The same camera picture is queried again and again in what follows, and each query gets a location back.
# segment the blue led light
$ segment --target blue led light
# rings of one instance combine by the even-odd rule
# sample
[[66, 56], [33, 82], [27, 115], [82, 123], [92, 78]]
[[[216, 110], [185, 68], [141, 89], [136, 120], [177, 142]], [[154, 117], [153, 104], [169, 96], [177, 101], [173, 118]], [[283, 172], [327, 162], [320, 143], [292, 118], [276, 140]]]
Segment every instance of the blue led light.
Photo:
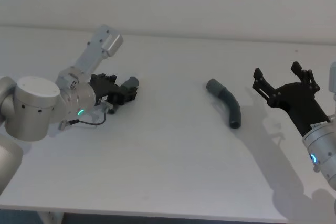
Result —
[[310, 154], [310, 158], [313, 161], [313, 164], [317, 164], [319, 161], [317, 160], [317, 157], [315, 156], [315, 154]]
[[84, 110], [80, 110], [80, 111], [78, 111], [77, 115], [80, 115], [80, 114], [82, 114], [83, 112], [84, 112]]

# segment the green led light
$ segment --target green led light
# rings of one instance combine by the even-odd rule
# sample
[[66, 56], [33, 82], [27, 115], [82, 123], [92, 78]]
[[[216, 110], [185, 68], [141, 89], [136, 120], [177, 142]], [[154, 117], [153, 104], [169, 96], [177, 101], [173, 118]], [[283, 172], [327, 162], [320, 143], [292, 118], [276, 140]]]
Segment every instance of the green led light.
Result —
[[80, 115], [80, 114], [82, 114], [83, 112], [84, 112], [84, 110], [80, 110], [80, 111], [78, 111], [77, 115]]

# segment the white table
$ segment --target white table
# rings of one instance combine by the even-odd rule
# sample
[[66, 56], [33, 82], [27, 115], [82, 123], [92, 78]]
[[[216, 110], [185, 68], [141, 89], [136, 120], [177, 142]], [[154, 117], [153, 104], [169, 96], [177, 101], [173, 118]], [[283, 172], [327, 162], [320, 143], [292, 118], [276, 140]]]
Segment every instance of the white table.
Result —
[[[82, 53], [91, 33], [0, 28], [0, 73], [14, 79], [57, 73]], [[214, 220], [335, 223], [334, 192], [312, 170], [285, 112], [252, 88], [260, 67], [274, 87], [297, 81], [293, 61], [313, 69], [317, 101], [328, 91], [336, 47], [124, 36], [97, 73], [140, 79], [137, 99], [94, 128], [73, 126], [22, 144], [23, 163], [0, 208]], [[227, 126], [205, 89], [216, 78], [238, 99], [242, 127]]]

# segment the black cable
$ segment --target black cable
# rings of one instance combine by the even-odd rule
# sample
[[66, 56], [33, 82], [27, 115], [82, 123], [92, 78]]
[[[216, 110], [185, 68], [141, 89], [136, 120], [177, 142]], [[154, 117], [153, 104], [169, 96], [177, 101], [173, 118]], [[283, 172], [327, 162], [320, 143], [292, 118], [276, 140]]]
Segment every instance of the black cable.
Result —
[[75, 123], [84, 123], [84, 124], [88, 124], [88, 125], [94, 125], [94, 126], [97, 126], [97, 125], [102, 125], [104, 122], [106, 121], [106, 113], [104, 113], [104, 120], [101, 122], [101, 123], [89, 123], [89, 122], [84, 122], [84, 121], [81, 121], [79, 119], [76, 119], [76, 120], [71, 120], [69, 121], [69, 124], [70, 125], [73, 125]]

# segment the white wall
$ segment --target white wall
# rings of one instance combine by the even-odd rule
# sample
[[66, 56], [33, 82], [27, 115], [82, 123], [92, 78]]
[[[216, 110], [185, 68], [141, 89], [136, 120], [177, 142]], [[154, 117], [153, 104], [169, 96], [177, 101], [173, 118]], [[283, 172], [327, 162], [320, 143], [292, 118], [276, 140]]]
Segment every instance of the white wall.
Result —
[[0, 0], [0, 24], [336, 43], [336, 0]]

